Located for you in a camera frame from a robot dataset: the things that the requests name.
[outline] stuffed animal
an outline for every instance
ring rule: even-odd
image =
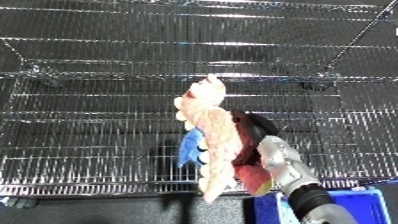
[[[272,178],[260,162],[234,165],[251,139],[239,131],[231,113],[220,107],[225,95],[224,83],[209,74],[174,100],[179,109],[176,119],[184,121],[189,131],[180,144],[179,166],[189,160],[201,165],[199,189],[208,203],[216,200],[228,185],[233,186],[234,178],[255,196],[264,195],[272,187]]]

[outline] metal wire shelf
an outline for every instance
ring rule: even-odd
[[[196,191],[197,169],[175,163],[172,102],[209,72],[228,87],[226,109],[273,120],[326,187],[396,178],[393,21],[320,73],[382,9],[0,1],[1,195]]]

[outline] wire rack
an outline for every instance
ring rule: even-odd
[[[325,70],[383,8],[1,0],[1,194],[196,191],[173,99],[210,72],[224,108],[273,120],[326,187],[396,178],[395,21]]]

